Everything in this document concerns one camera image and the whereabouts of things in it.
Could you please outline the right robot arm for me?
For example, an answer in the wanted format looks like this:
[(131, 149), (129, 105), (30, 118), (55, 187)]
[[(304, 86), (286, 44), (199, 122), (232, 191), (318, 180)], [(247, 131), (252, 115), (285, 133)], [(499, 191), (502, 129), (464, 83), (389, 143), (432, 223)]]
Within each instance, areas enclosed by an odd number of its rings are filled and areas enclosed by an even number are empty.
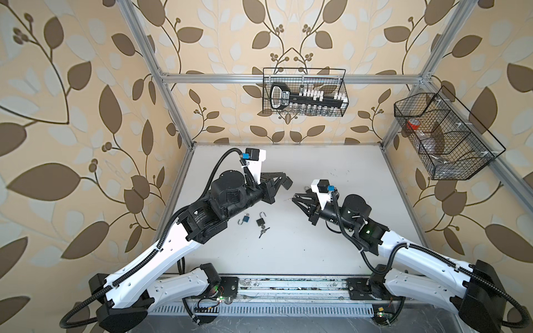
[(481, 260), (474, 264), (448, 258), (400, 236), (370, 218), (371, 207), (355, 194), (338, 203), (339, 194), (295, 194), (292, 201), (309, 221), (323, 219), (340, 227), (362, 255), (387, 259), (372, 270), (384, 295), (412, 298), (457, 314), (477, 332), (499, 332), (504, 326), (505, 289), (496, 270)]

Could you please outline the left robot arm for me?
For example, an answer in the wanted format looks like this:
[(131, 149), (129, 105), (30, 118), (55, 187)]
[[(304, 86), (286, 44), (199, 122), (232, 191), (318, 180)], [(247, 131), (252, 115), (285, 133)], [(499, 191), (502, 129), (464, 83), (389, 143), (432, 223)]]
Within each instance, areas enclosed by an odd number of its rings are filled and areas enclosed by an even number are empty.
[(163, 273), (226, 230), (231, 218), (261, 201), (273, 204), (278, 190), (291, 185), (282, 172), (254, 179), (229, 170), (210, 177), (207, 191), (171, 217), (155, 244), (118, 272), (91, 279), (91, 292), (101, 303), (98, 325), (108, 332), (127, 332), (163, 305), (209, 294), (221, 281), (211, 263), (174, 277)]

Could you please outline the large padlock key bunch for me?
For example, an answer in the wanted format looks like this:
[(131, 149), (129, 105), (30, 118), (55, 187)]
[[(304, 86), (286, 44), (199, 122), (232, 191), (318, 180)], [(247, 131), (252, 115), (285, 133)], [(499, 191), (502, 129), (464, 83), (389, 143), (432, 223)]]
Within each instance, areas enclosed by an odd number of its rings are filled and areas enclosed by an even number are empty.
[(269, 228), (266, 228), (265, 226), (262, 226), (259, 238), (261, 238), (263, 236), (263, 234), (265, 234), (268, 230), (269, 230)]

